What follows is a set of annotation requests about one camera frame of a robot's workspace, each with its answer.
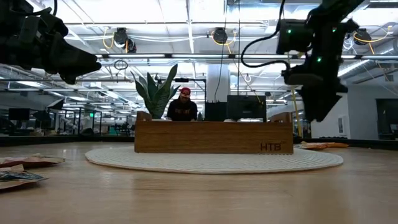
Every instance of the round white rug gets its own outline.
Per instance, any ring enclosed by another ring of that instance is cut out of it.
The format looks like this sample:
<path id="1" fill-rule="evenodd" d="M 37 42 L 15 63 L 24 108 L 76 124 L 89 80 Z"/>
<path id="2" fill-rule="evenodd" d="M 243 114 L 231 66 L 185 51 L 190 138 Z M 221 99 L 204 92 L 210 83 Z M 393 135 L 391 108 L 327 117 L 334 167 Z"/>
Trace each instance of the round white rug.
<path id="1" fill-rule="evenodd" d="M 134 147 L 96 149 L 86 153 L 95 164 L 135 170 L 189 174 L 257 174 L 338 166 L 343 158 L 330 153 L 294 149 L 293 155 L 151 154 Z"/>

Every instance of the red cap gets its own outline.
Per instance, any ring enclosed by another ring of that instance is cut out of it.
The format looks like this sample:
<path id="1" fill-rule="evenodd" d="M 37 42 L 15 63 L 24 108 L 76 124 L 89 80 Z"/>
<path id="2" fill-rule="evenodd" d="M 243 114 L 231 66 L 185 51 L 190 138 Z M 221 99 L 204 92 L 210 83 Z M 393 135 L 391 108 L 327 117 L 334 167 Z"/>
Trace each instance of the red cap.
<path id="1" fill-rule="evenodd" d="M 189 98 L 191 97 L 191 90 L 188 87 L 184 87 L 181 89 L 180 96 Z"/>

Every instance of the potted plant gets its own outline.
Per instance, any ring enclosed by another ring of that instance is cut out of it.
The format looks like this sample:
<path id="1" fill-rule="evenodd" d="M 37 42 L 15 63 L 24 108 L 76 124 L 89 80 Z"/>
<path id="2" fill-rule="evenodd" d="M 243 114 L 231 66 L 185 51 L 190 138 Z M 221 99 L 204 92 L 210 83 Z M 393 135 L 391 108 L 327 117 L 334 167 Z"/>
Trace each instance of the potted plant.
<path id="1" fill-rule="evenodd" d="M 144 99 L 145 106 L 148 109 L 153 119 L 160 119 L 164 114 L 164 109 L 167 103 L 176 94 L 178 88 L 172 86 L 172 81 L 177 74 L 178 65 L 174 65 L 169 72 L 169 75 L 165 82 L 161 85 L 156 84 L 152 76 L 147 73 L 147 79 L 138 75 L 139 78 L 131 72 L 136 83 L 136 89 L 138 94 Z"/>

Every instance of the black t-shirt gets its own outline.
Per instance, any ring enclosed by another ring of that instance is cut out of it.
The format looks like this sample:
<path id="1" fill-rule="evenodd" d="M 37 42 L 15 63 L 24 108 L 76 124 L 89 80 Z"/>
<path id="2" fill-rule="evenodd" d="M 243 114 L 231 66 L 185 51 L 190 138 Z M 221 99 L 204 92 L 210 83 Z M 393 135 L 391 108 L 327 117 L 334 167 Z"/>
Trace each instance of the black t-shirt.
<path id="1" fill-rule="evenodd" d="M 167 117 L 172 121 L 191 121 L 197 120 L 197 104 L 192 101 L 182 103 L 180 100 L 173 100 L 169 105 Z"/>

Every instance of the wooden table surface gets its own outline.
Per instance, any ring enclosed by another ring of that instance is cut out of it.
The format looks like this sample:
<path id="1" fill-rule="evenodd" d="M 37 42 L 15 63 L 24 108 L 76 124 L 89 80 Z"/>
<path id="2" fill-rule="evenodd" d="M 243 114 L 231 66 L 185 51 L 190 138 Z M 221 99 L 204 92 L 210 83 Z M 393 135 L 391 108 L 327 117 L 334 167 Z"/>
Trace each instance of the wooden table surface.
<path id="1" fill-rule="evenodd" d="M 90 164 L 91 149 L 131 143 L 0 147 L 0 156 L 65 157 L 49 177 L 0 192 L 0 223 L 398 223 L 398 152 L 330 149 L 342 166 L 263 175 L 139 172 Z"/>

